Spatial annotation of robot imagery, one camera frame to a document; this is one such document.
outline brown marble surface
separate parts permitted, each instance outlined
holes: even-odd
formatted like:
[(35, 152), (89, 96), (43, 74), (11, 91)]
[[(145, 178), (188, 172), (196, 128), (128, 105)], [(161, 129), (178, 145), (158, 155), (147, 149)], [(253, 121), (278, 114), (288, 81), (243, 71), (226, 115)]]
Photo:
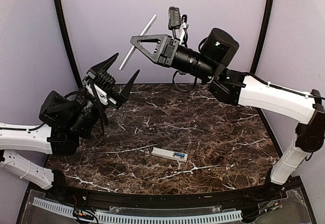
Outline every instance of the brown marble surface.
[[(199, 85), (135, 85), (119, 110), (106, 110), (105, 137), (81, 140), (72, 156), (46, 167), (71, 186), (129, 194), (197, 194), (261, 185), (278, 155), (256, 110), (218, 102)], [(188, 154), (185, 163), (152, 156), (152, 147)]]

